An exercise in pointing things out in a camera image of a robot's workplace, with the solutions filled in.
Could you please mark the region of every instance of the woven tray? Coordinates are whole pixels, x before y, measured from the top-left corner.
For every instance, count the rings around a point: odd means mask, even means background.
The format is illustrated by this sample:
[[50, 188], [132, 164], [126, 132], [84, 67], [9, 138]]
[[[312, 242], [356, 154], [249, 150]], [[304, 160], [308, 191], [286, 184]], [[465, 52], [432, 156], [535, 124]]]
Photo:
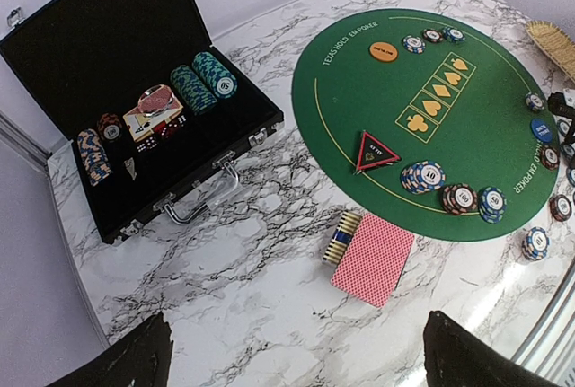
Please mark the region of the woven tray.
[[526, 27], [535, 44], [575, 82], [575, 43], [569, 36], [551, 22], [533, 21]]

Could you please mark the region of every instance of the orange button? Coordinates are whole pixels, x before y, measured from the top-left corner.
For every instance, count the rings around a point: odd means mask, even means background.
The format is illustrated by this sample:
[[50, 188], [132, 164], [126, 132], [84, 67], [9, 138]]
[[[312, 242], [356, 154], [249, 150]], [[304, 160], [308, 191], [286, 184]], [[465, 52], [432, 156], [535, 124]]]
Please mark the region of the orange button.
[[369, 48], [369, 53], [381, 62], [392, 62], [397, 59], [397, 49], [389, 43], [374, 43]]

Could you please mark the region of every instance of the triangular marker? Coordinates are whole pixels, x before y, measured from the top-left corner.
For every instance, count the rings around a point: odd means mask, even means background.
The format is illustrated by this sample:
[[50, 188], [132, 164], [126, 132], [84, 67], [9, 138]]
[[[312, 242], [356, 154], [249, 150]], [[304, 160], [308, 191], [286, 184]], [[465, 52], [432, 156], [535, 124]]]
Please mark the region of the triangular marker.
[[361, 137], [356, 173], [401, 161], [402, 157], [381, 143], [367, 131]]

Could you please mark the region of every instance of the open black case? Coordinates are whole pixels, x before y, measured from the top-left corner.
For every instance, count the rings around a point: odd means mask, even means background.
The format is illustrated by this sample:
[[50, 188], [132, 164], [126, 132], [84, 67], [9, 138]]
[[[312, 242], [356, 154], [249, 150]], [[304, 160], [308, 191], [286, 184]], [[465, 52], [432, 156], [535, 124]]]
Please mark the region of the open black case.
[[[229, 100], [195, 116], [144, 154], [125, 131], [104, 144], [113, 174], [92, 187], [76, 137], [103, 113], [122, 116], [170, 72], [208, 50], [238, 81]], [[34, 100], [72, 144], [84, 191], [104, 242], [135, 234], [224, 164], [281, 127], [283, 113], [212, 44], [194, 0], [53, 0], [19, 23], [0, 51]], [[124, 161], [134, 158], [132, 180]]]

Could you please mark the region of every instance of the white marble surface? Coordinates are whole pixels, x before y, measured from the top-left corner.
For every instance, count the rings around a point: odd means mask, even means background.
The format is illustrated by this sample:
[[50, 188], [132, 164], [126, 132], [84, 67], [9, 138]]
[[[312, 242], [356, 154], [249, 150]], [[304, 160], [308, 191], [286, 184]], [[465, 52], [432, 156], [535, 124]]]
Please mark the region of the white marble surface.
[[[381, 310], [330, 285], [323, 250], [341, 211], [358, 207], [317, 167], [295, 128], [291, 77], [322, 29], [385, 7], [466, 22], [510, 50], [546, 94], [572, 87], [528, 39], [525, 15], [501, 0], [298, 0], [216, 42], [284, 110], [287, 125], [237, 163], [243, 193], [202, 224], [180, 227], [161, 215], [121, 245], [102, 244], [72, 150], [50, 160], [66, 236], [106, 334], [113, 342], [164, 311], [175, 340], [172, 387], [420, 385], [430, 310], [511, 357], [561, 282], [575, 254], [575, 220], [552, 223], [544, 209], [488, 242], [418, 237]], [[557, 190], [571, 196], [564, 176], [562, 166]], [[545, 261], [529, 263], [518, 244], [534, 225], [553, 243]]]

